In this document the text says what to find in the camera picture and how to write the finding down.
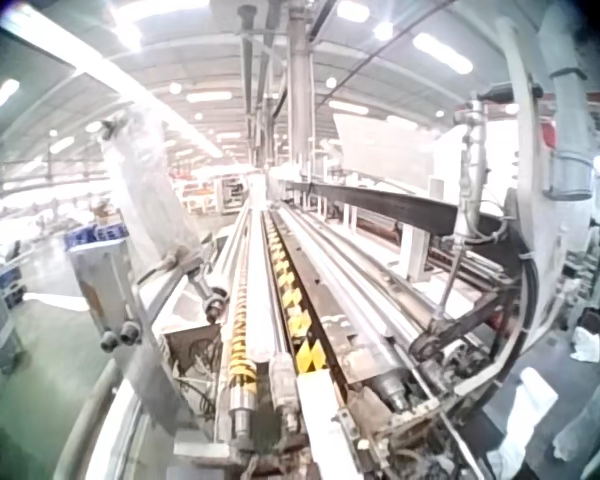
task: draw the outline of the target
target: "blue crate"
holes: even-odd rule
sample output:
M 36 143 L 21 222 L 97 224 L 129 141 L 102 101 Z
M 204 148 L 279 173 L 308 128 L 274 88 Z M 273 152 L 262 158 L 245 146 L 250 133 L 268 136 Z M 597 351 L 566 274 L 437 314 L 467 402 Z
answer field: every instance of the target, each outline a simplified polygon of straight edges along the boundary
M 95 235 L 98 241 L 118 240 L 129 236 L 127 227 L 124 223 L 116 223 L 104 227 L 96 227 Z
M 65 233 L 64 246 L 66 250 L 77 247 L 78 245 L 96 242 L 98 239 L 96 238 L 95 230 L 95 225 L 87 225 Z

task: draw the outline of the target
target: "support column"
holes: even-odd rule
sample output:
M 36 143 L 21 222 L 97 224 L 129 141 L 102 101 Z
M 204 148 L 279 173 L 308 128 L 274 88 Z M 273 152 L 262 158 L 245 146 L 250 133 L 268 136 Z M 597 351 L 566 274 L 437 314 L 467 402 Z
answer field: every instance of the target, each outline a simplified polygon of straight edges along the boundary
M 311 136 L 311 65 L 306 32 L 307 10 L 304 0 L 289 2 L 288 34 L 288 124 L 289 155 L 293 165 L 308 173 Z

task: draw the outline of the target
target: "bolt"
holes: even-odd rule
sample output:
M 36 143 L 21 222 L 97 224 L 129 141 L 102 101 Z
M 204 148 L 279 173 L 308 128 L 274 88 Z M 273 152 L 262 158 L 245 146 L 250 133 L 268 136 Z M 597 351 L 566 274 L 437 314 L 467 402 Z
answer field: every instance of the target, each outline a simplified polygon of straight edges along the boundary
M 111 330 L 107 330 L 102 334 L 100 339 L 100 348 L 106 352 L 111 353 L 119 345 L 118 337 Z

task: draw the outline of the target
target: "white panel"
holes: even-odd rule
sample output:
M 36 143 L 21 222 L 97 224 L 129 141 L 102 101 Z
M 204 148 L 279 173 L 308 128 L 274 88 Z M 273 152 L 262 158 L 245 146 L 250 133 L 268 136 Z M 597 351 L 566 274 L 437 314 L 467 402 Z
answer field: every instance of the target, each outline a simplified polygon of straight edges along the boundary
M 433 175 L 430 133 L 354 115 L 333 119 L 342 141 L 342 168 L 427 190 Z

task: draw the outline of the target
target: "knob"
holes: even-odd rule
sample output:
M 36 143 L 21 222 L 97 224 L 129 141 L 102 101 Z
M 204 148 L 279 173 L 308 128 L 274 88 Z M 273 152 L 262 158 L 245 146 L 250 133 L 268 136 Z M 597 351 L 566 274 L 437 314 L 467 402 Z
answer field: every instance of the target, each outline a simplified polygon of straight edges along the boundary
M 120 340 L 125 345 L 134 345 L 140 338 L 140 326 L 136 322 L 126 321 L 120 330 Z
M 107 330 L 102 334 L 100 339 L 100 348 L 106 352 L 111 353 L 113 349 L 119 345 L 118 337 L 111 330 Z

